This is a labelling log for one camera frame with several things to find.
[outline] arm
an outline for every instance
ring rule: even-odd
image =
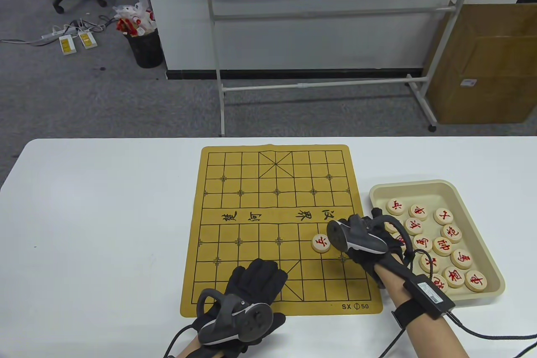
[[[397,255],[394,258],[401,262]],[[375,271],[396,308],[411,299],[403,287],[404,280],[401,277],[378,264],[375,265]],[[407,332],[419,358],[468,358],[459,339],[443,318],[433,320],[427,314],[422,314],[408,325]]]
[[[176,358],[186,358],[191,352],[199,350],[200,347],[201,344],[196,336]],[[221,358],[222,356],[224,356],[224,354],[222,354],[222,352],[218,352],[213,358]]]

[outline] white wall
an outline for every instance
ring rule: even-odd
[[[218,22],[222,69],[420,68],[439,16],[343,20],[255,20],[256,13],[297,9],[424,7],[449,0],[215,0],[217,14],[251,13],[252,21]],[[151,0],[169,70],[213,70],[207,0]],[[516,3],[516,0],[467,0]]]

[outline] beige plastic tray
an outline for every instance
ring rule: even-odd
[[[456,244],[456,248],[466,249],[474,259],[474,265],[471,269],[482,272],[487,278],[487,288],[481,293],[470,291],[465,285],[461,288],[449,288],[446,294],[455,302],[470,301],[473,299],[496,297],[505,290],[505,281],[498,270],[489,249],[483,242],[477,227],[470,216],[470,213],[464,206],[459,192],[455,187],[444,180],[431,180],[423,182],[405,182],[405,183],[388,183],[386,185],[374,186],[370,191],[371,202],[374,207],[382,208],[385,214],[386,203],[390,199],[400,199],[408,208],[412,204],[424,205],[428,210],[428,216],[424,220],[424,235],[432,240],[441,236],[441,225],[437,224],[433,218],[437,208],[447,207],[453,213],[453,223],[462,230],[462,241]],[[406,212],[396,218],[404,224],[409,218],[408,208]],[[441,266],[439,274],[443,270],[452,266],[448,257],[441,257],[431,252],[438,259]],[[414,273],[423,274],[418,259],[421,254],[416,256],[414,261]]]

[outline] label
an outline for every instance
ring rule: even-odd
[[[427,294],[427,296],[434,302],[434,303],[441,303],[443,301],[442,298],[438,296],[438,294],[435,292],[434,289],[432,289],[428,283],[421,282],[418,284],[418,287],[422,289],[424,293]]]
[[[71,45],[69,44],[69,41],[67,39],[62,39],[60,42],[62,44],[63,53],[69,53],[71,51]]]
[[[360,310],[360,309],[369,309],[369,304],[367,303],[342,303],[341,309],[343,310]]]
[[[477,80],[462,80],[461,82],[461,86],[465,88],[475,87],[475,84],[477,84]]]
[[[92,45],[90,37],[88,34],[81,34],[80,39],[82,39],[82,42],[84,42],[84,46],[89,47]]]

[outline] cardboard box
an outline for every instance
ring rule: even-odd
[[[537,5],[465,5],[427,96],[443,124],[524,122],[537,105]]]

